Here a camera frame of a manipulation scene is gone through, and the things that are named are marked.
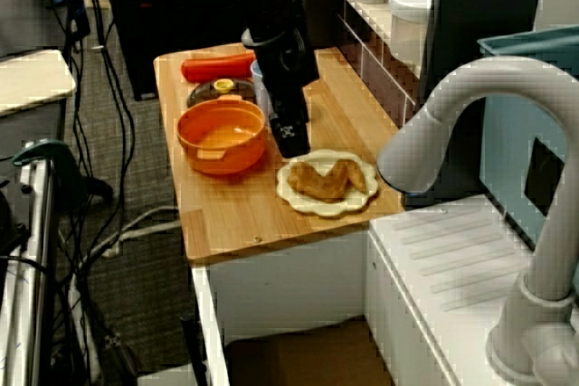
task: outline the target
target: scalloped plate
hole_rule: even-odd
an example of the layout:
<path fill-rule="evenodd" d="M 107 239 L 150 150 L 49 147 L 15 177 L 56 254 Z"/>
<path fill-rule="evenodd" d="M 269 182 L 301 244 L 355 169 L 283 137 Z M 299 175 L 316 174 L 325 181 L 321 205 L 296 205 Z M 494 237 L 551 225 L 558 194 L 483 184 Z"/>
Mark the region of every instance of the scalloped plate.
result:
<path fill-rule="evenodd" d="M 354 160 L 358 163 L 365 177 L 365 184 L 368 189 L 367 194 L 359 192 L 350 185 L 342 201 L 327 203 L 297 193 L 288 184 L 287 180 L 291 167 L 297 162 L 307 162 L 312 165 L 320 175 L 325 175 L 340 158 Z M 378 182 L 375 179 L 375 175 L 375 169 L 355 154 L 338 152 L 331 149 L 320 149 L 313 153 L 294 157 L 287 165 L 283 166 L 278 171 L 278 186 L 276 192 L 281 199 L 287 201 L 289 206 L 297 212 L 313 212 L 321 217 L 335 217 L 343 212 L 355 212 L 364 208 L 368 200 L 378 192 Z"/>

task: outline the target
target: tile wall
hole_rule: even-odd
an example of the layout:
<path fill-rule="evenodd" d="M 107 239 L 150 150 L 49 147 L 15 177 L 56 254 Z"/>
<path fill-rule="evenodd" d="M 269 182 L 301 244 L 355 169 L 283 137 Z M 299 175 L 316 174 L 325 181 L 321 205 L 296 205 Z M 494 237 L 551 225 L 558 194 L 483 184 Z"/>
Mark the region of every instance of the tile wall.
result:
<path fill-rule="evenodd" d="M 345 0 L 336 17 L 337 47 L 392 121 L 401 127 L 418 110 L 418 79 Z"/>

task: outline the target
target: orange bowl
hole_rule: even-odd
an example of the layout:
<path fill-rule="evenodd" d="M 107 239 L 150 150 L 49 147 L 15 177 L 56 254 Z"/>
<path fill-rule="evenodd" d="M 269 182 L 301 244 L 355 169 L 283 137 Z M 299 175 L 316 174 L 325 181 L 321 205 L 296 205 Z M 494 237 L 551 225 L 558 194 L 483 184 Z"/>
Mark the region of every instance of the orange bowl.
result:
<path fill-rule="evenodd" d="M 177 124 L 191 166 L 204 174 L 236 174 L 265 151 L 265 117 L 239 95 L 223 95 L 188 109 Z"/>

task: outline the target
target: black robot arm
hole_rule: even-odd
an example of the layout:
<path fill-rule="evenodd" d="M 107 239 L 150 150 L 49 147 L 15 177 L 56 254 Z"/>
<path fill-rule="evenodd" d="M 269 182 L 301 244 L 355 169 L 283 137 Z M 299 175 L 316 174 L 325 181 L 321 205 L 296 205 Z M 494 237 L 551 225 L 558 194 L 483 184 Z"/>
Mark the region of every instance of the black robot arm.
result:
<path fill-rule="evenodd" d="M 243 44 L 255 51 L 274 113 L 273 137 L 290 158 L 309 152 L 302 88 L 318 79 L 301 0 L 239 0 L 248 25 Z"/>

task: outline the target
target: gray faucet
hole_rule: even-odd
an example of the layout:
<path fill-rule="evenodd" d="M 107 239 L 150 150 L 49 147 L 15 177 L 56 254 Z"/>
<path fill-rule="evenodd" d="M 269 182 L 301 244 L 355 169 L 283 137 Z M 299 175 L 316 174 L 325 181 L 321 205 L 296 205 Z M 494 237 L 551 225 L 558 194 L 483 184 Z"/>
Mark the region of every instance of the gray faucet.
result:
<path fill-rule="evenodd" d="M 490 95 L 530 99 L 561 125 L 567 157 L 528 270 L 489 334 L 494 370 L 516 385 L 579 385 L 579 340 L 569 324 L 579 263 L 579 81 L 541 61 L 481 59 L 446 76 L 426 104 L 384 147 L 378 172 L 395 190 L 422 193 L 436 180 L 463 110 Z"/>

